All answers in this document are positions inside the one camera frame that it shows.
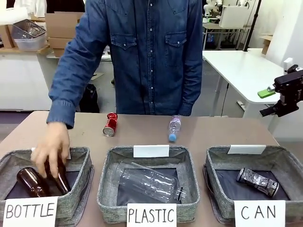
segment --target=black pole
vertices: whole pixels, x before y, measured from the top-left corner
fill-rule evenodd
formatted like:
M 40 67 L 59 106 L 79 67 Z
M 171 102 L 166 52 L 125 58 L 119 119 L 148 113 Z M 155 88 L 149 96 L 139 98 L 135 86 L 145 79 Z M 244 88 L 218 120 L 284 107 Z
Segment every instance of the black pole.
M 253 33 L 254 28 L 255 28 L 255 25 L 256 25 L 256 21 L 257 21 L 257 18 L 258 18 L 258 13 L 259 13 L 260 6 L 261 6 L 261 1 L 262 1 L 262 0 L 259 0 L 259 2 L 258 2 L 257 9 L 256 9 L 256 13 L 255 13 L 255 15 L 254 15 L 254 19 L 253 19 L 252 24 L 251 24 L 250 32 L 249 32 L 249 34 L 248 34 L 248 37 L 247 37 L 247 41 L 246 41 L 245 47 L 244 47 L 244 49 L 243 49 L 243 51 L 245 51 L 245 52 L 247 52 L 248 45 L 250 44 L 251 36 L 252 36 L 252 33 Z

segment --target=pocket flap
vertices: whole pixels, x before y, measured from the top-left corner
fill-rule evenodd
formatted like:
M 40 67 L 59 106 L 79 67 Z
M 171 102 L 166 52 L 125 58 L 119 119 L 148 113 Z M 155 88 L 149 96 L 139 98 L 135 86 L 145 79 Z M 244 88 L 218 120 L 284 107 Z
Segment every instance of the pocket flap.
M 137 38 L 134 35 L 110 35 L 112 45 L 119 46 L 126 50 L 137 45 Z
M 169 45 L 180 47 L 186 42 L 186 31 L 185 32 L 174 32 L 166 33 L 165 42 Z

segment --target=bin containing plastic bottle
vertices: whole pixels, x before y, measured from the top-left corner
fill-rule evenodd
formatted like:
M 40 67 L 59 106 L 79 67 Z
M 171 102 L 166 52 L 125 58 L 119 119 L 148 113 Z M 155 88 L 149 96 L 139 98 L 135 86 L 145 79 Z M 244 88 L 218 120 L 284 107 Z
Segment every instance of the bin containing plastic bottle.
M 194 221 L 200 193 L 189 151 L 170 146 L 169 157 L 134 158 L 133 150 L 107 153 L 97 194 L 103 219 L 126 222 L 128 203 L 176 203 L 177 222 Z

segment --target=brown glass bottle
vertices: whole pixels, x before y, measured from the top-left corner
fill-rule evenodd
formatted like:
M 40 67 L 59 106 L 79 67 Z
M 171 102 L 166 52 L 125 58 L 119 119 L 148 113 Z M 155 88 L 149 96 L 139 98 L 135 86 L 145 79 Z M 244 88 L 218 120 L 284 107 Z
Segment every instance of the brown glass bottle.
M 55 182 L 62 195 L 65 195 L 71 191 L 71 187 L 66 178 L 66 168 L 60 157 L 58 157 L 58 178 L 53 177 L 48 160 L 45 162 L 45 171 L 47 178 Z
M 32 198 L 51 196 L 49 187 L 43 177 L 30 167 L 21 169 L 17 173 L 17 181 L 22 184 Z

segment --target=blue bottle cap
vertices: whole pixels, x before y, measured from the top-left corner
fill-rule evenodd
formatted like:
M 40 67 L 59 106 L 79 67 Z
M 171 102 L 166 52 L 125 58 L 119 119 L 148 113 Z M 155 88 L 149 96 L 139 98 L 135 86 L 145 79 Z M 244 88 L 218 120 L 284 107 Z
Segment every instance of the blue bottle cap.
M 175 142 L 176 139 L 177 139 L 177 136 L 176 136 L 175 134 L 170 134 L 170 135 L 169 135 L 169 141 Z

